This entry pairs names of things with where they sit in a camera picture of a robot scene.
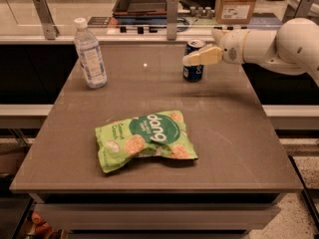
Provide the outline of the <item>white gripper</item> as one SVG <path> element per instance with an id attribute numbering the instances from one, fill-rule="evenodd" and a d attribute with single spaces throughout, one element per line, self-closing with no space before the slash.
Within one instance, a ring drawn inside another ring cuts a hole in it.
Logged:
<path id="1" fill-rule="evenodd" d="M 241 65 L 244 63 L 243 49 L 248 30 L 220 30 L 211 31 L 212 38 L 217 46 L 206 45 L 198 51 L 191 52 L 182 58 L 185 66 L 213 65 L 222 60 L 230 64 Z"/>

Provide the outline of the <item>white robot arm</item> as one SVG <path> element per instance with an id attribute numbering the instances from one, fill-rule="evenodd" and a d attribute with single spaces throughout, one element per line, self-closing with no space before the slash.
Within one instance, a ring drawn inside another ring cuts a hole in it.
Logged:
<path id="1" fill-rule="evenodd" d="M 278 30 L 213 29 L 211 33 L 215 45 L 185 55 L 185 66 L 250 63 L 283 75 L 307 73 L 319 86 L 319 26 L 313 21 L 295 18 Z"/>

